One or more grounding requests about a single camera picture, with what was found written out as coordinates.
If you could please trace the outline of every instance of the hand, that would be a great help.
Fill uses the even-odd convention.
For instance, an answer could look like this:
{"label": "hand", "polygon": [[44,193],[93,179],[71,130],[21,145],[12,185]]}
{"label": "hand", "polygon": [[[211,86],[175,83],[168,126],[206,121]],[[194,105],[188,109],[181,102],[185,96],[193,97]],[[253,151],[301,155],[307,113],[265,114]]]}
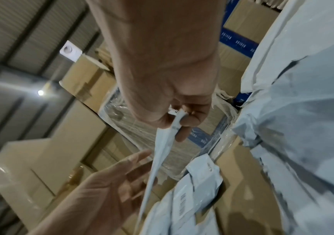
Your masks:
{"label": "hand", "polygon": [[152,162],[135,166],[151,153],[138,152],[92,174],[31,235],[113,234],[141,205]]}
{"label": "hand", "polygon": [[207,117],[219,74],[225,0],[87,0],[136,119],[167,128],[172,105],[183,118],[177,141]]}

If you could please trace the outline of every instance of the warehouse ceiling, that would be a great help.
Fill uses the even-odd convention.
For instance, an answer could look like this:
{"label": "warehouse ceiling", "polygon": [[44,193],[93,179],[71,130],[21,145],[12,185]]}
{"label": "warehouse ceiling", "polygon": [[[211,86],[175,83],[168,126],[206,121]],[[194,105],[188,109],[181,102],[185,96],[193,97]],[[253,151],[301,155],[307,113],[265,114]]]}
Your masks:
{"label": "warehouse ceiling", "polygon": [[67,40],[93,57],[103,41],[84,0],[0,0],[0,148],[49,137],[73,103],[58,84],[72,64],[59,54]]}

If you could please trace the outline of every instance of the barcode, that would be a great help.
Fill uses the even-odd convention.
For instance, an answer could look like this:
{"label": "barcode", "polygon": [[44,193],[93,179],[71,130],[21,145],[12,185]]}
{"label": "barcode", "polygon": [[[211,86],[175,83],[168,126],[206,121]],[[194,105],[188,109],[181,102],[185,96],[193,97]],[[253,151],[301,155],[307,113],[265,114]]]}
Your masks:
{"label": "barcode", "polygon": [[186,202],[186,194],[183,194],[180,197],[180,216],[182,216],[185,212],[185,202]]}

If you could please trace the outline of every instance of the gray plastic mailer bag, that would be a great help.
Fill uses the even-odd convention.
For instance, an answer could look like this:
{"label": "gray plastic mailer bag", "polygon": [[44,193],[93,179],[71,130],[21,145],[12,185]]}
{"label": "gray plastic mailer bag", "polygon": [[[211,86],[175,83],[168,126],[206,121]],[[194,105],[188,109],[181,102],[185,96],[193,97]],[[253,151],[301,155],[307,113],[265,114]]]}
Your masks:
{"label": "gray plastic mailer bag", "polygon": [[251,136],[253,145],[265,142],[334,185],[334,45],[292,62],[266,100],[255,116],[247,110],[239,117],[234,132]]}

